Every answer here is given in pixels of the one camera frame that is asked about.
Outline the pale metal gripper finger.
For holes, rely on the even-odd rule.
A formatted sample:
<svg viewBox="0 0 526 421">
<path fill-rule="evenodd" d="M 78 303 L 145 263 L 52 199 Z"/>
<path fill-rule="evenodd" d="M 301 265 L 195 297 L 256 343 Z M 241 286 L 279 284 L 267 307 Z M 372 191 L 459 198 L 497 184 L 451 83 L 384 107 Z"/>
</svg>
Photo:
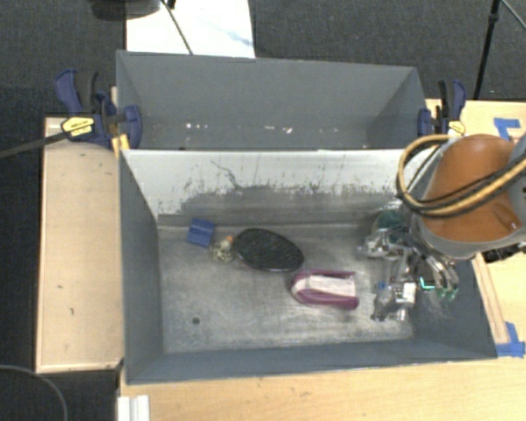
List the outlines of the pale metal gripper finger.
<svg viewBox="0 0 526 421">
<path fill-rule="evenodd" d="M 357 256 L 366 259 L 394 260 L 403 255 L 401 235 L 393 230 L 379 229 L 366 236 L 357 247 Z"/>
<path fill-rule="evenodd" d="M 375 287 L 373 300 L 373 321 L 388 319 L 404 321 L 416 306 L 417 284 L 415 282 L 379 281 Z"/>
</svg>

